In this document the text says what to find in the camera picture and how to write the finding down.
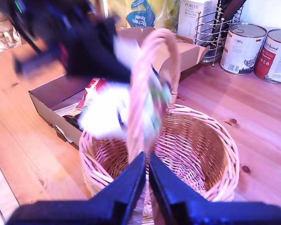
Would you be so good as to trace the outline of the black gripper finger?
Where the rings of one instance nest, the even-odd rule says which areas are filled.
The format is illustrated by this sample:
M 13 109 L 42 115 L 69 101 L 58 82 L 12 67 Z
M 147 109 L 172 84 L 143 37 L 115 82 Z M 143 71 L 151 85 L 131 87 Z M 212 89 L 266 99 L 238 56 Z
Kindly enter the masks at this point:
M 207 200 L 180 180 L 155 154 L 149 156 L 149 183 L 167 225 L 207 225 Z
M 90 200 L 92 225 L 127 225 L 146 182 L 146 156 L 141 152 L 107 187 Z
M 93 73 L 91 65 L 91 25 L 75 29 L 69 46 L 60 58 L 68 76 L 98 77 Z
M 117 38 L 115 19 L 107 18 L 91 25 L 91 65 L 93 73 L 116 82 L 129 82 L 131 70 L 115 55 Z

